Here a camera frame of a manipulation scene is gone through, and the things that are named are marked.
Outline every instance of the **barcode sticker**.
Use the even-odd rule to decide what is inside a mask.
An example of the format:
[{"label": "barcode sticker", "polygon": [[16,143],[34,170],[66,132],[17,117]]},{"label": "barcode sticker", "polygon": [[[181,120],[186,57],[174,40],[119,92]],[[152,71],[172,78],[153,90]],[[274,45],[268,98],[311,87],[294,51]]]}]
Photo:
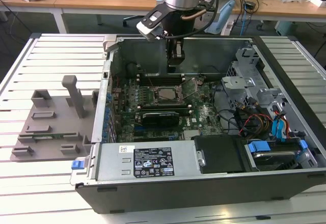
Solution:
[{"label": "barcode sticker", "polygon": [[119,153],[133,153],[134,145],[119,146]]}]

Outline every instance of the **floor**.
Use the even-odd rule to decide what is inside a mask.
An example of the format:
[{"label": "floor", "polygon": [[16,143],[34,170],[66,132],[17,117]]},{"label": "floor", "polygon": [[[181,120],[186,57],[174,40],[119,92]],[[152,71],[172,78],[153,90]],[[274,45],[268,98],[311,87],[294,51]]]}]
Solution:
[{"label": "floor", "polygon": [[[0,81],[4,78],[11,65],[22,50],[24,43],[29,37],[28,30],[17,20],[13,14],[8,13],[8,21],[0,23]],[[106,34],[138,34],[135,27],[138,20],[128,22],[129,27],[122,26],[122,19],[126,16],[103,15],[103,25],[97,25],[94,15],[66,14],[70,33],[106,33]],[[28,26],[34,33],[58,33],[55,20],[51,14],[44,13],[19,13],[18,18]],[[276,36],[274,30],[276,22],[265,21],[262,30],[257,30],[260,21],[251,21],[244,35],[254,36]],[[296,23],[297,29],[293,33],[295,37],[312,55],[316,53],[319,46],[326,40],[326,25],[312,23]],[[239,35],[241,27],[235,27],[232,35]],[[322,48],[317,60],[322,66],[326,65],[326,46]]]}]

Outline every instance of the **blue drive bracket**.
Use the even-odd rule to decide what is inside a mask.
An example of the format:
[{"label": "blue drive bracket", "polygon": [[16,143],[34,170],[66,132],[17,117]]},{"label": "blue drive bracket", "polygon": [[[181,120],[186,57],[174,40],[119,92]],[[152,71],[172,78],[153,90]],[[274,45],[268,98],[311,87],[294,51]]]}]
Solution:
[{"label": "blue drive bracket", "polygon": [[253,141],[248,146],[251,153],[271,151],[267,141]]},{"label": "blue drive bracket", "polygon": [[74,160],[71,164],[72,170],[82,170],[84,169],[85,161],[84,160]]}]

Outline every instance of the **motherboard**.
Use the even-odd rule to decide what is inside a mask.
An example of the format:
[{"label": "motherboard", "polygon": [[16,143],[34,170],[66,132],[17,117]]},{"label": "motherboard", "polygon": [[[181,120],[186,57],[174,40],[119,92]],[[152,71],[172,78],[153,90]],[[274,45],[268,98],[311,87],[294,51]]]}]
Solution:
[{"label": "motherboard", "polygon": [[113,77],[108,88],[112,101],[106,105],[113,117],[107,129],[115,132],[115,142],[190,140],[223,133],[211,102],[215,82],[190,76],[178,85],[160,83],[155,77]]}]

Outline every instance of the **sticker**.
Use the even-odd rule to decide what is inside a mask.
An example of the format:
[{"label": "sticker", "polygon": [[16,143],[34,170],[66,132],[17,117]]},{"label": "sticker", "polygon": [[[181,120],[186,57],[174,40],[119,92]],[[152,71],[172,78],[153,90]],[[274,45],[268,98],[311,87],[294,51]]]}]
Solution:
[{"label": "sticker", "polygon": [[134,150],[134,145],[119,146],[119,153],[132,153]]},{"label": "sticker", "polygon": [[133,150],[133,175],[136,178],[174,176],[171,148]]}]

